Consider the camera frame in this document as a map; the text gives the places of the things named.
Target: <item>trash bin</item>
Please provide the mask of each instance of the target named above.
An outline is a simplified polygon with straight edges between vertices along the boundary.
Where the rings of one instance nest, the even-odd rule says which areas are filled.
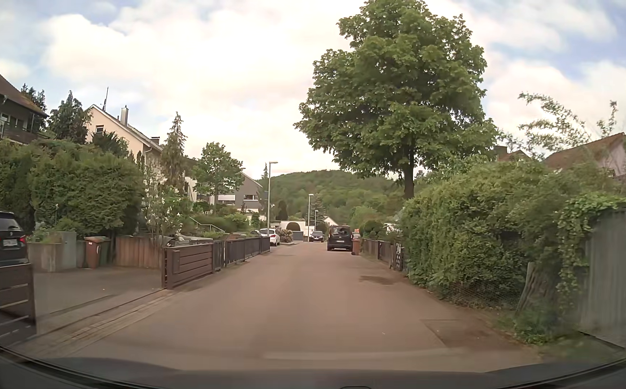
[[[109,238],[104,236],[88,236],[85,238],[85,262],[87,262],[87,268],[96,269],[100,263],[105,264],[108,261],[108,245]]]
[[[352,255],[358,255],[361,252],[361,240],[354,238],[352,239]]]

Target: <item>balcony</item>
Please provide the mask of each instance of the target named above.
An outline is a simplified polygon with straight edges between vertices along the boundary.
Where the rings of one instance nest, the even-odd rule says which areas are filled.
[[[32,134],[32,132],[22,127],[23,122],[16,120],[17,124],[12,122],[14,118],[4,120],[0,118],[0,139],[8,138],[24,145],[30,144],[32,141],[39,139],[40,136]]]

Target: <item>sky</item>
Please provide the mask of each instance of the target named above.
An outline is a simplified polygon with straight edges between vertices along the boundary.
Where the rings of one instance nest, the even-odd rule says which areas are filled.
[[[618,101],[626,132],[626,0],[430,0],[463,14],[488,68],[484,110],[504,131],[541,118],[519,93],[544,93],[587,123]],[[128,122],[166,137],[178,112],[186,152],[224,144],[259,177],[335,169],[293,123],[312,63],[347,49],[336,22],[363,0],[0,0],[0,72],[44,89],[48,108],[69,90],[85,107],[127,105]],[[596,129],[590,126],[596,137]]]

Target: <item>brown trash bin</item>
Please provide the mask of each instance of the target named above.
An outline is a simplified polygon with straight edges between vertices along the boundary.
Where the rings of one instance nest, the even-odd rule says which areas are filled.
[[[361,252],[361,240],[352,239],[352,255],[358,255]]]
[[[107,237],[103,236],[85,237],[85,262],[87,262],[87,268],[96,269],[99,266],[101,244],[107,240]]]

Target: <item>antenna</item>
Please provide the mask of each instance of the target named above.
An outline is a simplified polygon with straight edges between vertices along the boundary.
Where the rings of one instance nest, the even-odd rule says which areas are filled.
[[[102,105],[101,110],[106,112],[106,98],[109,97],[109,87],[106,87],[106,96],[104,96],[104,105]]]

